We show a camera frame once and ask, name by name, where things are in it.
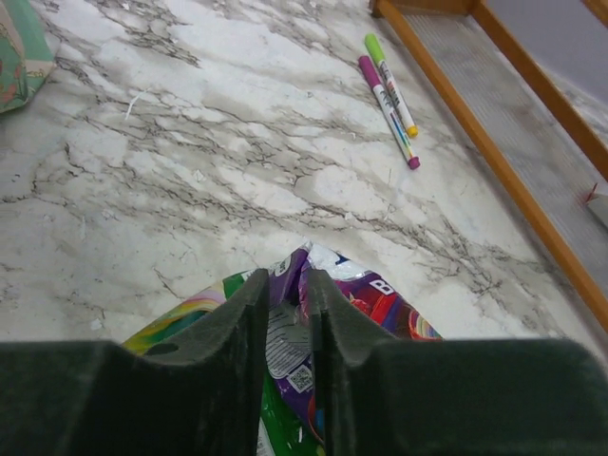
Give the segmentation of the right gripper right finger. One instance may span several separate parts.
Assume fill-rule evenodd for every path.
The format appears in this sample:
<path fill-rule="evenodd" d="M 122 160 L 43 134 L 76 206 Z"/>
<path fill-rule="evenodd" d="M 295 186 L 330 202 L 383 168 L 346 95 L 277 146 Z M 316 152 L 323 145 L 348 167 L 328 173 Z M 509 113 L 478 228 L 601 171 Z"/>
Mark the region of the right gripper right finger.
<path fill-rule="evenodd" d="M 410 341 L 309 277 L 330 455 L 603 455 L 607 377 L 566 339 Z"/>

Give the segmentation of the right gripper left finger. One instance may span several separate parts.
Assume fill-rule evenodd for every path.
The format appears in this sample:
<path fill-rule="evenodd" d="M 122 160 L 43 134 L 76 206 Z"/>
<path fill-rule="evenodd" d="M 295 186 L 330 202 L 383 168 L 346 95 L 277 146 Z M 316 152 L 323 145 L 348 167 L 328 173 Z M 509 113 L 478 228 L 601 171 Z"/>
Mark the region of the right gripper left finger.
<path fill-rule="evenodd" d="M 138 355 L 111 341 L 1 347 L 5 455 L 253 455 L 269 277 Z"/>

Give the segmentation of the purple snack packet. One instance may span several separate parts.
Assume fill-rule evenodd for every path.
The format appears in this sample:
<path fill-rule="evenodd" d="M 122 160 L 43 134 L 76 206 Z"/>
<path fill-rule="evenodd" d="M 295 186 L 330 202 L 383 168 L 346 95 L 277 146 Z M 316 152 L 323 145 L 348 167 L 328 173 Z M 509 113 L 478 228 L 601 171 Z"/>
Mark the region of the purple snack packet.
<path fill-rule="evenodd" d="M 272 439 L 289 447 L 312 441 L 316 413 L 308 328 L 308 274 L 325 270 L 347 300 L 379 326 L 406 339 L 441 335 L 376 272 L 318 244 L 306 243 L 269 268 L 271 304 L 262 420 Z"/>

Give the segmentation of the green snack packet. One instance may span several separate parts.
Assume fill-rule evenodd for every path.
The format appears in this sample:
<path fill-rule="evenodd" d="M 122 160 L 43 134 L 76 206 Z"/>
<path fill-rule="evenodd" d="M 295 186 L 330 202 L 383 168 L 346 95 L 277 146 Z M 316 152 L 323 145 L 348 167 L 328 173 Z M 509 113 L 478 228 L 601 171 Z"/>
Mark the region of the green snack packet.
<path fill-rule="evenodd" d="M 143 354 L 175 333 L 189 327 L 223 304 L 252 271 L 230 275 L 183 301 L 126 339 L 123 345 Z M 258 455 L 323 455 L 323 446 L 306 429 L 280 396 L 275 380 L 265 373 L 257 436 Z"/>

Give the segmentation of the green printed paper bag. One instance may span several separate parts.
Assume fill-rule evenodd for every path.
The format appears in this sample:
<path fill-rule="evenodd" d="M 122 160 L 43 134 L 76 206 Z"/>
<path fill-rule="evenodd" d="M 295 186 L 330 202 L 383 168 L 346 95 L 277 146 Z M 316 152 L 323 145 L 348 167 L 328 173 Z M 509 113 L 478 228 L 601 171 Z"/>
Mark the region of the green printed paper bag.
<path fill-rule="evenodd" d="M 2 1 L 1 112 L 26 105 L 53 69 L 54 55 L 30 1 Z"/>

